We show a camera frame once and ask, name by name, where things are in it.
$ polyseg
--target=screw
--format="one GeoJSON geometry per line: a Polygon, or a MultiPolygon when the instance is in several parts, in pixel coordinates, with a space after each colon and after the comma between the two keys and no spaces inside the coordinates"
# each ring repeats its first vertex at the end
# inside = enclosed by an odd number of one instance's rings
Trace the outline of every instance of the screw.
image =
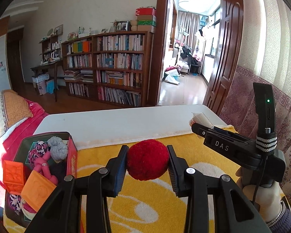
{"type": "Polygon", "coordinates": [[[100,174],[105,174],[105,173],[108,172],[108,169],[105,168],[105,167],[103,167],[103,168],[100,168],[100,169],[98,170],[98,172],[99,172],[100,174]]]}
{"type": "Polygon", "coordinates": [[[186,172],[189,173],[189,174],[194,174],[195,173],[195,169],[190,167],[190,168],[187,168],[186,172]]]}
{"type": "Polygon", "coordinates": [[[66,177],[64,177],[64,181],[72,181],[73,176],[72,175],[67,175],[66,177]]]}
{"type": "Polygon", "coordinates": [[[221,176],[222,180],[225,181],[225,182],[229,182],[230,181],[230,176],[224,174],[221,176]]]}

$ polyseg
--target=hand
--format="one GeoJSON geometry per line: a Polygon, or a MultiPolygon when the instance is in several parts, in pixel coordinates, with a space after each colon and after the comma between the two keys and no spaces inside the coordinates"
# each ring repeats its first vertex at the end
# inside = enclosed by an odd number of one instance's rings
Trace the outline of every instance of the hand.
{"type": "MultiPolygon", "coordinates": [[[[242,184],[242,170],[239,168],[236,176],[240,177],[237,185],[242,189],[243,193],[249,200],[252,200],[255,191],[255,185],[248,185],[243,187],[242,184]]],[[[270,188],[259,187],[255,202],[260,205],[260,215],[267,223],[274,220],[281,210],[281,189],[279,183],[274,181],[270,188]]]]}

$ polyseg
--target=red blanket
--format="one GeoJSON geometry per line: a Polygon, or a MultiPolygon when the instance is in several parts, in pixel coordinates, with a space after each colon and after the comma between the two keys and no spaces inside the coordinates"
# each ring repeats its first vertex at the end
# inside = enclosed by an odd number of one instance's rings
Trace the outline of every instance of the red blanket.
{"type": "MultiPolygon", "coordinates": [[[[30,111],[33,113],[33,117],[28,118],[24,121],[20,126],[18,126],[11,135],[3,142],[3,147],[5,149],[5,153],[0,158],[1,165],[3,160],[14,160],[14,157],[17,153],[17,150],[20,146],[20,143],[25,137],[32,136],[39,124],[42,122],[44,117],[48,116],[48,113],[44,111],[44,109],[35,102],[26,100],[29,105],[30,111]]],[[[5,196],[5,187],[0,179],[0,206],[2,206],[2,202],[4,202],[5,196]]]]}

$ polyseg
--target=red box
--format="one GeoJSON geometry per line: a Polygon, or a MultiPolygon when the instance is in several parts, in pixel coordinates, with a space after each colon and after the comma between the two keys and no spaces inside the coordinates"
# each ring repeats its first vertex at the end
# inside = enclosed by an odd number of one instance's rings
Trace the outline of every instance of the red box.
{"type": "Polygon", "coordinates": [[[138,8],[136,9],[136,16],[139,15],[156,15],[156,9],[154,8],[138,8]]]}

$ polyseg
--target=desk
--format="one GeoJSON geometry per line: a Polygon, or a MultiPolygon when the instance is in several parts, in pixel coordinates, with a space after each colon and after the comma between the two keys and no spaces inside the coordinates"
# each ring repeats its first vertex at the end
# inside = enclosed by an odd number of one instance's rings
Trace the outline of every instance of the desk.
{"type": "Polygon", "coordinates": [[[40,65],[40,66],[36,66],[36,67],[32,67],[31,68],[31,70],[34,71],[34,76],[36,76],[36,77],[39,75],[39,71],[48,70],[49,68],[54,68],[55,102],[57,102],[57,67],[58,66],[63,66],[63,61],[62,60],[58,60],[58,61],[55,61],[54,63],[40,65]]]}
{"type": "Polygon", "coordinates": [[[226,126],[207,106],[196,104],[54,114],[44,118],[34,134],[68,131],[82,150],[192,133],[192,112],[204,113],[215,126],[226,126]]]}

